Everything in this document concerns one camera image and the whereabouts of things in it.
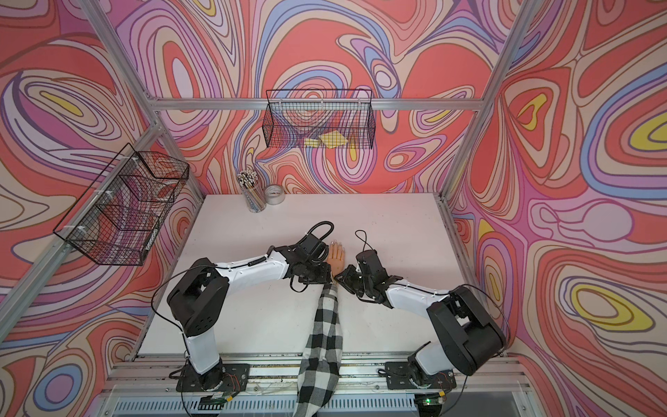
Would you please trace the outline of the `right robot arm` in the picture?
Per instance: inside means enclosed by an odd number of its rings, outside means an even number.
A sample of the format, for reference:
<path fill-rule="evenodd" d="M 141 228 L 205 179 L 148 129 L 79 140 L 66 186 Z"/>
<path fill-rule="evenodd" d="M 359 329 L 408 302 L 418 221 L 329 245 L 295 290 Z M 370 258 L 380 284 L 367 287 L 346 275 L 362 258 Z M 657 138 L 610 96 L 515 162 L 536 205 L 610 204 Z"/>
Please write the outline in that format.
<path fill-rule="evenodd" d="M 430 321 L 436 342 L 420 346 L 404 362 L 401 378 L 416 387 L 432 385 L 441 374 L 474 375 L 507 347 L 507 337 L 467 285 L 451 290 L 420 287 L 391 276 L 376 250 L 356 255 L 335 281 L 362 302 L 407 311 Z"/>

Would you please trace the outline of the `mannequin hand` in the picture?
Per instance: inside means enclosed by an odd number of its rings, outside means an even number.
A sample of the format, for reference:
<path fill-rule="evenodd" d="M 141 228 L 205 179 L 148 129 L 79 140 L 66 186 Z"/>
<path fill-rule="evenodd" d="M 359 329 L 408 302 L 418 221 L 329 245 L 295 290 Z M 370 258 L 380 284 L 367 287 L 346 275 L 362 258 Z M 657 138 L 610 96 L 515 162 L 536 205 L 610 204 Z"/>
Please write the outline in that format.
<path fill-rule="evenodd" d="M 337 281 L 346 267 L 346 250 L 341 243 L 332 242 L 329 245 L 327 263 L 331 267 L 332 279 Z"/>

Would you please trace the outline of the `cup of pencils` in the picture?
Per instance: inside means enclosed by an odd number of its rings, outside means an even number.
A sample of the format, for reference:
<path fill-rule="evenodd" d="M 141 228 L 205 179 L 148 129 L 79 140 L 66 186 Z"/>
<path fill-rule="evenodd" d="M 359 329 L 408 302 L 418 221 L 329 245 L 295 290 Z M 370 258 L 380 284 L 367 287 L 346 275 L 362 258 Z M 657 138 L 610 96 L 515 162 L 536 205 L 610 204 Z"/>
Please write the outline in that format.
<path fill-rule="evenodd" d="M 248 209 L 253 213 L 265 210 L 264 192 L 258 174 L 254 170 L 246 169 L 240 171 L 236 179 L 246 199 Z"/>

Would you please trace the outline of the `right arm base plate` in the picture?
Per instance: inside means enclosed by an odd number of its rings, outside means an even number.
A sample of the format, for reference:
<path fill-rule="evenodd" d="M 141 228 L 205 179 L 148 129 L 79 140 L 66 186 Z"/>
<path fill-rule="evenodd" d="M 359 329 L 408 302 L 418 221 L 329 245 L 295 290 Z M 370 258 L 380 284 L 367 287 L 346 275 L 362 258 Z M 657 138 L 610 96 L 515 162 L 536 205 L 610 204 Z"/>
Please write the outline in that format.
<path fill-rule="evenodd" d="M 410 361 L 388 361 L 377 373 L 390 390 L 437 389 L 448 393 L 458 386 L 452 371 L 427 375 L 416 362 Z"/>

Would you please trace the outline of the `plaid sleeve mannequin forearm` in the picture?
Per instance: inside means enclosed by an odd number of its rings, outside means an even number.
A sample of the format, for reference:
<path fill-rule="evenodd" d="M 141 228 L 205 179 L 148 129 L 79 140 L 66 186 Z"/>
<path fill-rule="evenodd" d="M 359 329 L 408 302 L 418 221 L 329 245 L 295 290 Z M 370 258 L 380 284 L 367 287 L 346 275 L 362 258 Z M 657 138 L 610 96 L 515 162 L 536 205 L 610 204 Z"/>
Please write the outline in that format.
<path fill-rule="evenodd" d="M 338 307 L 336 286 L 326 284 L 300 361 L 294 416 L 316 416 L 335 393 L 340 380 L 343 348 Z"/>

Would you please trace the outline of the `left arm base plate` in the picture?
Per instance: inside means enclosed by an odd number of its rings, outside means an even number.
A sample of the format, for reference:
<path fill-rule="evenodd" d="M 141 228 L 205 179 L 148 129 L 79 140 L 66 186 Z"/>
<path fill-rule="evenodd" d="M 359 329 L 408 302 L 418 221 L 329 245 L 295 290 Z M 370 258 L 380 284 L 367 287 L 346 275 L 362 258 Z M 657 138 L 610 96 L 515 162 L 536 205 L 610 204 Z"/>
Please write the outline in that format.
<path fill-rule="evenodd" d="M 248 386 L 250 365 L 247 363 L 219 363 L 200 375 L 188 362 L 178 376 L 176 390 L 179 393 L 222 392 L 241 393 Z"/>

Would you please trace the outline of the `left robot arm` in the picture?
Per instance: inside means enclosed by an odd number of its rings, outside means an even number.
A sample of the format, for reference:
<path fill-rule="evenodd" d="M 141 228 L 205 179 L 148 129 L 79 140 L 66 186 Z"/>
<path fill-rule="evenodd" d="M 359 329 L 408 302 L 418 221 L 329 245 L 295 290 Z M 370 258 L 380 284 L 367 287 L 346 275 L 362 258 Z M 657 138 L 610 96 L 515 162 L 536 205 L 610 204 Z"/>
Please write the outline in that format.
<path fill-rule="evenodd" d="M 194 262 L 167 297 L 188 354 L 186 375 L 195 379 L 182 388 L 214 391 L 226 379 L 214 326 L 229 295 L 283 279 L 306 287 L 331 283 L 328 255 L 328 245 L 309 233 L 295 244 L 272 246 L 253 259 L 214 263 L 204 257 Z"/>

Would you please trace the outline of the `yellow sticky notes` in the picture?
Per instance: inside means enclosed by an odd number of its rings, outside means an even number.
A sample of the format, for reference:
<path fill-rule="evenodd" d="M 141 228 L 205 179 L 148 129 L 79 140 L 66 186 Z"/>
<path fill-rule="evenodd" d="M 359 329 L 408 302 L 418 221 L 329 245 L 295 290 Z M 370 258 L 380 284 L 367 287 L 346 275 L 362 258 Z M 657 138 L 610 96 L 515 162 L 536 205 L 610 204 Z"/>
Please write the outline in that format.
<path fill-rule="evenodd" d="M 347 137 L 338 132 L 338 130 L 330 130 L 320 135 L 306 137 L 302 142 L 306 148 L 326 148 L 335 149 L 344 147 L 348 144 Z"/>

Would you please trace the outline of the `aluminium frame rail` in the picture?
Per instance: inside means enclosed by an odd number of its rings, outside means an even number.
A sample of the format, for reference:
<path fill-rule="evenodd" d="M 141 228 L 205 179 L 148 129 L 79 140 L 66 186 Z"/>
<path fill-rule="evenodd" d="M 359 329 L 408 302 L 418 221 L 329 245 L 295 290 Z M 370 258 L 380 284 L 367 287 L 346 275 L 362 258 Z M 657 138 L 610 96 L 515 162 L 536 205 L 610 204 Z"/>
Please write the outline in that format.
<path fill-rule="evenodd" d="M 339 104 L 370 103 L 377 111 L 419 111 L 420 109 L 461 109 L 479 111 L 483 101 L 475 98 L 428 98 L 428 99 L 260 99 L 260 98 L 156 98 L 150 99 L 149 105 L 154 111 L 193 111 L 194 109 L 213 109 L 214 111 L 258 111 L 270 103 L 304 103 L 315 107 L 332 107 Z"/>

